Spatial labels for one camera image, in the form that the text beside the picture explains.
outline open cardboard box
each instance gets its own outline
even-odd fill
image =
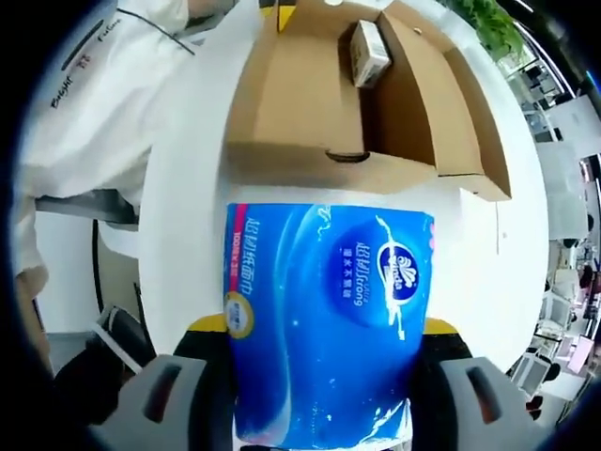
[[[359,19],[378,25],[393,61],[370,90],[350,75]],[[243,183],[387,194],[444,177],[487,200],[511,197],[495,120],[469,64],[400,2],[379,11],[298,0],[285,23],[275,8],[239,81],[227,155]]]

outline plastic packaging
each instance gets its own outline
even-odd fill
[[[424,331],[433,219],[365,207],[232,204],[224,302],[240,439],[394,439]]]

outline white jacket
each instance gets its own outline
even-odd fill
[[[184,28],[187,0],[122,0],[168,33]],[[116,12],[23,134],[13,237],[15,275],[34,296],[47,278],[36,246],[34,199],[114,188],[139,206],[147,156],[165,111],[162,95],[192,56],[139,18]]]

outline green leaves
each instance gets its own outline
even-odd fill
[[[498,60],[507,54],[521,54],[524,40],[512,17],[495,0],[438,0],[469,23],[480,40]]]

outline desk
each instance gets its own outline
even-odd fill
[[[437,223],[428,315],[451,322],[474,356],[488,357],[503,371],[528,347],[543,299],[548,253],[547,199],[528,125],[473,30],[434,0],[408,3],[424,10],[452,39],[462,39],[457,46],[497,120],[513,199],[486,203],[442,179],[391,195],[232,184],[223,160],[223,130],[261,23],[242,2],[211,36],[228,33],[228,18],[244,7],[239,11],[246,14],[243,24],[234,26],[245,28],[248,39],[232,42],[224,54],[213,50],[209,37],[182,68],[171,93],[177,114],[164,124],[148,163],[139,227],[140,280],[158,353],[173,352],[196,319],[223,311],[223,225],[229,201],[426,211]]]

